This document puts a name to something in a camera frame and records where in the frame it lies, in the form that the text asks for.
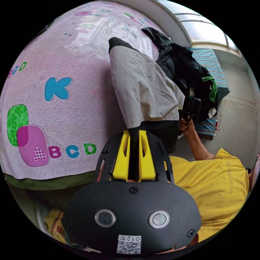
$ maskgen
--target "window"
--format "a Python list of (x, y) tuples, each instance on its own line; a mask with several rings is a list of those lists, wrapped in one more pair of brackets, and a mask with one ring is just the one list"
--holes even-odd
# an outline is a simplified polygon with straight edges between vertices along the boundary
[(168, 8), (184, 27), (191, 44), (215, 44), (238, 51), (234, 42), (213, 22), (199, 13), (167, 0), (158, 0)]

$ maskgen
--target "screw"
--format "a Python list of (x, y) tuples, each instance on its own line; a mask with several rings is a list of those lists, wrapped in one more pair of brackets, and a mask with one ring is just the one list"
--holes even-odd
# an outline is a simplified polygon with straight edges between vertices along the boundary
[(131, 186), (131, 187), (129, 188), (129, 191), (130, 191), (130, 193), (134, 194), (134, 193), (137, 193), (138, 188), (137, 188), (136, 186)]
[(69, 229), (69, 233), (72, 234), (72, 235), (74, 235), (74, 234), (75, 234), (74, 229), (73, 229), (73, 228), (70, 228), (70, 229)]
[(190, 231), (188, 232), (187, 237), (191, 238), (192, 236), (194, 236), (194, 234), (195, 234), (195, 230), (192, 229), (192, 230), (190, 230)]

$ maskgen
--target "qr code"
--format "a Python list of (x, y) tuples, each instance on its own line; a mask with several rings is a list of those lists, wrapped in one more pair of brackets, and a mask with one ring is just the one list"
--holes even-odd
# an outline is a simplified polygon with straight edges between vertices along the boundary
[(118, 241), (117, 253), (118, 254), (140, 254), (141, 242)]

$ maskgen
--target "window frame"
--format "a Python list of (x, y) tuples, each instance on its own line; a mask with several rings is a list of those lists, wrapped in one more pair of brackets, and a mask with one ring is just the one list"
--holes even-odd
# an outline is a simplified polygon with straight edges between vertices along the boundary
[(211, 42), (211, 41), (196, 41), (196, 42), (193, 42), (192, 39), (190, 38), (190, 35), (189, 33), (187, 32), (186, 28), (184, 27), (184, 25), (182, 24), (183, 22), (204, 22), (204, 23), (207, 23), (207, 24), (211, 24), (211, 25), (214, 25), (216, 26), (213, 22), (207, 22), (207, 21), (202, 21), (202, 20), (192, 20), (192, 19), (184, 19), (184, 20), (180, 20), (177, 16), (178, 15), (193, 15), (193, 16), (201, 16), (201, 17), (204, 17), (203, 15), (201, 14), (193, 14), (193, 13), (188, 13), (188, 12), (185, 12), (185, 13), (173, 13), (168, 7), (166, 7), (165, 5), (163, 5), (162, 2), (158, 1), (159, 4), (161, 4), (164, 8), (168, 9), (169, 12), (172, 14), (172, 16), (174, 17), (174, 20), (178, 23), (178, 25), (180, 26), (180, 28), (183, 30), (183, 32), (186, 34), (186, 37), (188, 38), (188, 40), (190, 41), (190, 45), (191, 46), (194, 46), (194, 45), (212, 45), (212, 46), (220, 46), (220, 47), (224, 47), (224, 48), (227, 48), (228, 50), (231, 50), (231, 51), (234, 51), (238, 54), (240, 54), (240, 51), (238, 49), (238, 47), (236, 46), (236, 49), (230, 47), (229, 45), (229, 42), (228, 42), (228, 38), (227, 38), (227, 35), (223, 32), (224, 34), (224, 37), (225, 37), (225, 40), (226, 40), (226, 44), (221, 44), (221, 43), (214, 43), (214, 42)]

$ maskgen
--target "yellow bracket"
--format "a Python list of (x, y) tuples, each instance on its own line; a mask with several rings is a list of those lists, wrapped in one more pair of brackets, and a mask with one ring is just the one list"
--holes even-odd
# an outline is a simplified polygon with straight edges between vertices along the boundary
[(127, 181), (129, 157), (130, 157), (130, 135), (128, 131), (124, 131), (119, 146), (114, 171), (113, 171), (113, 178)]
[[(113, 171), (113, 178), (128, 180), (130, 135), (124, 131)], [(155, 179), (155, 169), (146, 131), (139, 131), (139, 182)]]
[(155, 178), (152, 153), (148, 143), (146, 131), (139, 131), (139, 182), (153, 180)]

